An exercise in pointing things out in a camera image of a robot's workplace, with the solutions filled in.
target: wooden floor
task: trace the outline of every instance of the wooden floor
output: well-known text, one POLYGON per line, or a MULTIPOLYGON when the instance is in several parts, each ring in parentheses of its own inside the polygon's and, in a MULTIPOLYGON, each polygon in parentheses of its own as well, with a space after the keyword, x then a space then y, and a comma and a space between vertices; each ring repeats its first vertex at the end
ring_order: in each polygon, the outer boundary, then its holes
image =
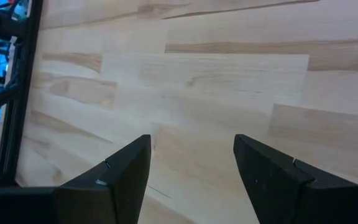
POLYGON ((237 133, 358 183, 358 1, 44 2, 21 185, 151 134, 139 223, 258 223, 237 133))

